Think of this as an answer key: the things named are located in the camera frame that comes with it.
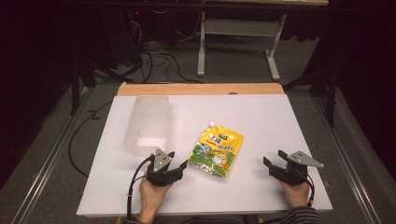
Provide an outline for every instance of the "floor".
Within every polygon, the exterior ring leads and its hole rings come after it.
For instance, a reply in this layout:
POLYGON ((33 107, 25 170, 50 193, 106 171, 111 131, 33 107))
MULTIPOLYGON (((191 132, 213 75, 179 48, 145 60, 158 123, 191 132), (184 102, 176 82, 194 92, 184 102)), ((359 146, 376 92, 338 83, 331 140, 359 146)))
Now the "floor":
MULTIPOLYGON (((147 83, 185 82, 185 79, 204 83, 273 82, 263 54, 270 43, 268 38, 208 38, 205 76, 197 77, 196 38, 179 42, 177 49, 166 43, 152 42, 148 44, 152 61, 144 54, 143 70, 129 77, 136 83, 142 82, 152 64, 147 83)), ((289 83, 303 73, 316 44, 317 41, 300 43, 295 38, 279 42, 275 59, 280 84, 289 83)), ((126 70, 128 67, 120 64, 118 72, 126 70)), ((82 107, 77 116, 69 115, 70 88, 48 115, 31 148, 0 191, 0 223, 119 221, 116 217, 76 216, 87 179, 70 163, 69 141, 78 126, 91 115, 89 110, 111 100, 120 85, 109 78, 97 80, 96 88, 81 88, 82 107)), ((336 93, 335 128, 331 128, 323 117, 324 100, 310 97, 308 89, 309 86, 297 87, 287 95, 313 157, 331 167, 319 171, 333 206, 332 211, 319 214, 322 223, 392 223, 396 220, 395 182, 350 114, 342 93, 336 93)), ((109 106, 104 107, 95 115, 99 119, 84 123, 70 145, 75 164, 85 173, 91 169, 108 110, 109 106)), ((279 216, 282 214, 257 215, 260 220, 279 216)))

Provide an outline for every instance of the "white desk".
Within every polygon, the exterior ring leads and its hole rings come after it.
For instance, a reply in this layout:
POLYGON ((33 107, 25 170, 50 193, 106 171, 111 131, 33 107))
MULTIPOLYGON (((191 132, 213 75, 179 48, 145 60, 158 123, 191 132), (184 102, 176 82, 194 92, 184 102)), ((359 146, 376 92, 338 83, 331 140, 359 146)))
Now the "white desk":
MULTIPOLYGON (((279 5, 302 5, 302 6, 327 6, 328 0, 204 0, 205 2, 237 2, 254 4, 279 4, 279 5)), ((201 41, 198 54, 198 77, 205 75, 205 35, 249 35, 269 36, 273 38, 272 46, 265 50, 265 57, 274 81, 279 81, 280 76, 276 68, 274 55, 285 25, 286 14, 282 14, 279 21, 237 21, 207 19, 206 13, 201 13, 201 41)))
MULTIPOLYGON (((169 90, 163 91, 163 94, 174 94, 168 95, 173 107, 174 122, 170 148, 166 150, 176 152, 170 169, 178 167, 189 157, 210 121, 245 136, 227 178, 208 175, 188 166, 183 178, 168 191, 159 215, 248 214, 289 209, 283 189, 277 180, 268 175, 268 168, 262 164, 262 156, 265 156, 273 164, 284 166, 286 162, 277 156, 279 149, 288 154, 301 150, 310 155, 287 95, 282 93, 277 84, 205 85, 136 85, 145 94, 150 89, 157 94, 156 87, 169 90), (266 91, 262 88, 265 86, 273 91, 266 91), (212 94, 180 95, 180 90, 187 89, 212 94), (251 94, 257 92, 254 90, 272 94, 251 94), (247 94, 222 94, 230 91, 247 94)), ((130 91, 134 91, 134 85, 130 87, 130 91)), ((123 94, 128 94, 128 91, 121 87, 119 95, 123 94)), ((126 214, 126 194, 134 170, 144 159, 134 158, 122 143, 134 99, 135 96, 117 96, 114 99, 78 215, 118 217, 126 214)), ((143 167, 139 175, 146 170, 147 166, 143 167)), ((308 172, 316 186, 314 207, 318 210, 331 210, 332 205, 318 170, 309 167, 308 172)), ((134 186, 134 214, 140 211, 138 185, 139 182, 134 186)))

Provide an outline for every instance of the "person's hand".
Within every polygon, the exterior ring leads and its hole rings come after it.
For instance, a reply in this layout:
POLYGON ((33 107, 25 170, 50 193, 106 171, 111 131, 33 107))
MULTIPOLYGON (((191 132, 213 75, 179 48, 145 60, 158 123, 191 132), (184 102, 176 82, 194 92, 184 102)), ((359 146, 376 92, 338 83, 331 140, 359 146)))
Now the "person's hand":
POLYGON ((291 207, 306 206, 308 201, 309 185, 303 183, 297 186, 290 186, 279 180, 280 185, 285 190, 285 197, 291 207))
POLYGON ((142 200, 142 210, 138 218, 140 222, 152 223, 157 210, 163 204, 166 192, 171 187, 172 184, 165 187, 155 187, 145 177, 142 179, 139 186, 140 198, 142 200))

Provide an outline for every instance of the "clear plastic cup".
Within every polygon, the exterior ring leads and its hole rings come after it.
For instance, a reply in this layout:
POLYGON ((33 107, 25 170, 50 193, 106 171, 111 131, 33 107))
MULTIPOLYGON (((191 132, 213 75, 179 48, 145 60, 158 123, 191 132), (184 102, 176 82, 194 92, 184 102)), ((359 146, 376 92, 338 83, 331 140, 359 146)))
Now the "clear plastic cup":
POLYGON ((172 124, 172 106, 167 96, 138 96, 125 134, 124 144, 136 157, 166 152, 172 124))

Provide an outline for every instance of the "striped sleeve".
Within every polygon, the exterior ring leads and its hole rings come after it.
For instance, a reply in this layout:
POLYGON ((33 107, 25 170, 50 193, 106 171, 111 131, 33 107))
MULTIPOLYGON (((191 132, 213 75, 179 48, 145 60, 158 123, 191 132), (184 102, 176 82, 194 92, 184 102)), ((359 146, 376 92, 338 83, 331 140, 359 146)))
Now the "striped sleeve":
POLYGON ((289 212, 280 219, 281 224, 305 224, 320 223, 319 215, 315 208, 297 207, 290 209, 289 212))

